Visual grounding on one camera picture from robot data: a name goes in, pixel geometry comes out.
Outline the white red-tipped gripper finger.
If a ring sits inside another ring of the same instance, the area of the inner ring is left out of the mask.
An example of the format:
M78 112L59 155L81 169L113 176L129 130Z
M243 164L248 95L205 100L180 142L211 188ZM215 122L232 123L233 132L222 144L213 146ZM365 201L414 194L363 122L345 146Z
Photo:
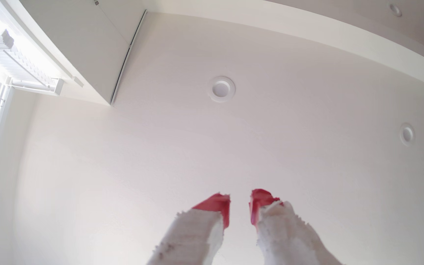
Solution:
M250 197L251 224L265 265L341 265L288 201L263 189L253 190Z
M148 265L211 265L229 226L230 196L216 193L177 214Z

